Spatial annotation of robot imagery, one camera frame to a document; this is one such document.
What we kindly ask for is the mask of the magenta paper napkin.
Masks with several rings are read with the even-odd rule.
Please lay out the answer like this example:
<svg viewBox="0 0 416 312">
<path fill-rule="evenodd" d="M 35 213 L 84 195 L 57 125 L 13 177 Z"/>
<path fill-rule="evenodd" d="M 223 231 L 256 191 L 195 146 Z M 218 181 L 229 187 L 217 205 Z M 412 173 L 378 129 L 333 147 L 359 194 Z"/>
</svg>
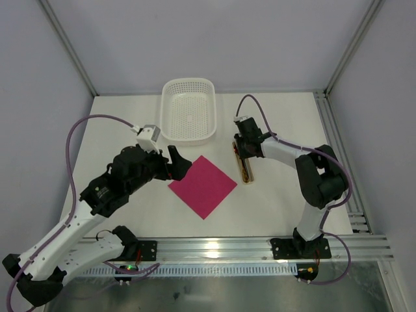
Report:
<svg viewBox="0 0 416 312">
<path fill-rule="evenodd" d="M 209 159 L 199 156 L 181 181 L 169 189 L 205 220 L 234 190 L 237 183 Z"/>
</svg>

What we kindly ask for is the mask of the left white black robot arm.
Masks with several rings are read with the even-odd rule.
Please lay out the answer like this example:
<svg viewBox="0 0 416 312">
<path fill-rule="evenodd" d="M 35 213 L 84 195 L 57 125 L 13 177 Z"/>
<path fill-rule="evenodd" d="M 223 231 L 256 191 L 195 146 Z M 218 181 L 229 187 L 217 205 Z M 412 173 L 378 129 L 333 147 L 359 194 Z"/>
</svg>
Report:
<svg viewBox="0 0 416 312">
<path fill-rule="evenodd" d="M 88 248 L 74 250 L 86 233 L 128 203 L 130 195 L 152 179 L 182 180 L 191 161 L 175 146 L 168 158 L 160 151 L 144 151 L 128 146 L 107 165 L 104 174 L 93 179 L 78 196 L 68 216 L 39 243 L 18 255 L 10 253 L 2 261 L 17 288 L 32 306 L 40 307 L 54 299 L 64 286 L 80 273 L 98 263 L 136 259 L 140 241 L 125 226 L 115 227 L 110 235 Z"/>
</svg>

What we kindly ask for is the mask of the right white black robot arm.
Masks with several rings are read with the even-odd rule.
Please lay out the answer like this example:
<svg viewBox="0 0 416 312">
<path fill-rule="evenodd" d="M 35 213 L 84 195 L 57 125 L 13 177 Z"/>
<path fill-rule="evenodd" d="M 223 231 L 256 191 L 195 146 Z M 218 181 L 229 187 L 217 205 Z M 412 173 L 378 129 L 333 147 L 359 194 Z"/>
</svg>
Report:
<svg viewBox="0 0 416 312">
<path fill-rule="evenodd" d="M 273 258 L 295 260 L 319 256 L 329 259 L 331 252 L 324 238 L 324 223 L 335 202 L 350 186 L 333 149 L 325 144 L 316 149 L 302 147 L 275 134 L 262 133 L 252 117 L 236 117 L 234 123 L 238 128 L 234 135 L 238 160 L 245 165 L 247 159 L 261 157 L 294 168 L 306 202 L 292 237 L 270 240 Z"/>
</svg>

